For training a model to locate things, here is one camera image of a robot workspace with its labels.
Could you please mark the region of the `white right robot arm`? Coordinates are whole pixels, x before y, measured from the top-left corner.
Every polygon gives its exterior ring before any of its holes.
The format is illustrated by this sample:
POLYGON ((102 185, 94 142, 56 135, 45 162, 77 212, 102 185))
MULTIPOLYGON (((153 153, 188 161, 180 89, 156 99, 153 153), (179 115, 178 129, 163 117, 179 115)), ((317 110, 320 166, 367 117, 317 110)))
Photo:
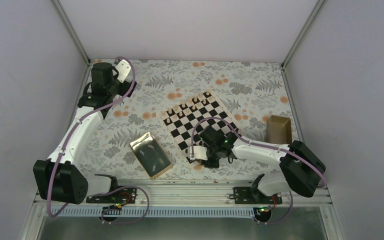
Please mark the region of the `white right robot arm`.
POLYGON ((211 126, 198 137, 203 145, 192 144, 190 160, 198 160, 206 168, 218 168, 220 159, 245 160, 268 166, 268 173, 259 174, 250 187, 254 202, 264 203, 270 197, 293 191, 302 197, 313 197, 324 182, 326 166, 301 141, 274 144, 252 140, 237 132, 223 134, 211 126))

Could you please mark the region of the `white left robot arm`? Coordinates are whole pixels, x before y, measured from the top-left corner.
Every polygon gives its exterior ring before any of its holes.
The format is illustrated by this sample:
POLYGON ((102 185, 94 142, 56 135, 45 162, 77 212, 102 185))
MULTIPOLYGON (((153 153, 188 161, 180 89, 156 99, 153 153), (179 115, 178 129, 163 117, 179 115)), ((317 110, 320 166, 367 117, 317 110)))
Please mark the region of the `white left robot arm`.
POLYGON ((117 59, 114 64, 98 62, 91 68, 91 82, 83 89, 75 117, 56 149, 46 160, 37 160, 33 173, 43 200, 80 204, 98 195, 111 203, 119 197, 115 178, 80 170, 87 144, 107 116, 116 96, 130 97, 136 81, 126 81, 132 64, 117 59))

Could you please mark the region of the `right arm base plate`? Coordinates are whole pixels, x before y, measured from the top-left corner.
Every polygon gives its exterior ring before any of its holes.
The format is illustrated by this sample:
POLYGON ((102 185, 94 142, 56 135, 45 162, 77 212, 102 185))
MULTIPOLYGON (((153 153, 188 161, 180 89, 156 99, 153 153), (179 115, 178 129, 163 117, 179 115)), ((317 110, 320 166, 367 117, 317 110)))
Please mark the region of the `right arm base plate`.
POLYGON ((234 200, 234 203, 237 205, 270 205, 283 203, 281 194, 266 196, 259 190, 252 190, 251 187, 245 186, 234 187, 232 194, 230 194, 228 198, 234 200))

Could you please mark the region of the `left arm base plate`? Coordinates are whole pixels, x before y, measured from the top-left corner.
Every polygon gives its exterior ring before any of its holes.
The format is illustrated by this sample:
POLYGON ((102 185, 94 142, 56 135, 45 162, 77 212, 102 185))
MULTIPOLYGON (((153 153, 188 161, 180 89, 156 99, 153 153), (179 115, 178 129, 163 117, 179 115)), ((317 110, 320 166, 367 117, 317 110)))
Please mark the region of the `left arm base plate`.
POLYGON ((86 198, 86 202, 89 204, 134 204, 136 201, 137 188, 128 187, 119 190, 115 193, 105 196, 90 196, 86 198))

